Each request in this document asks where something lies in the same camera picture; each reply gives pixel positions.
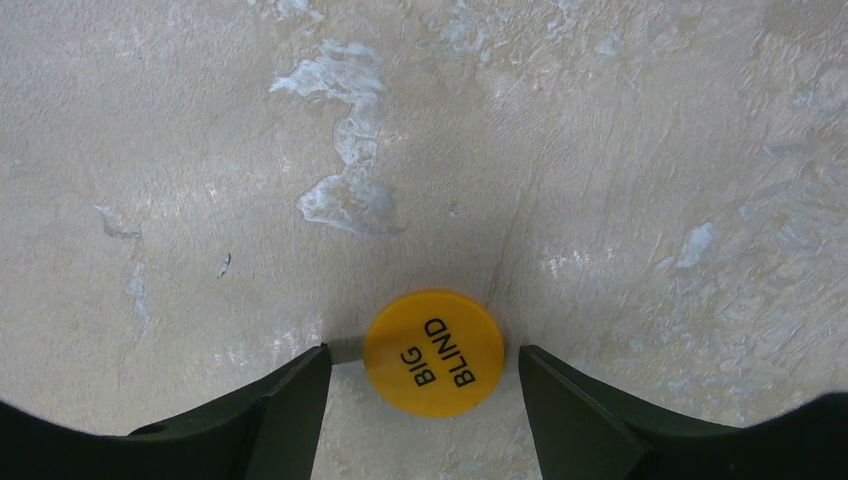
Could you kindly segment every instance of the yellow plastic disc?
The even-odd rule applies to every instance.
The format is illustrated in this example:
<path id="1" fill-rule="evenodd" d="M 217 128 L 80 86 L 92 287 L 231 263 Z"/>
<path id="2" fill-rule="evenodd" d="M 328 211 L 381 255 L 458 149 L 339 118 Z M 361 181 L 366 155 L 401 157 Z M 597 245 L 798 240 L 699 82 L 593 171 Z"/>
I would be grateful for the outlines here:
<path id="1" fill-rule="evenodd" d="M 425 417 L 458 415 L 498 384 L 504 344 L 474 300 L 425 290 L 395 300 L 365 338 L 365 371 L 387 402 Z"/>

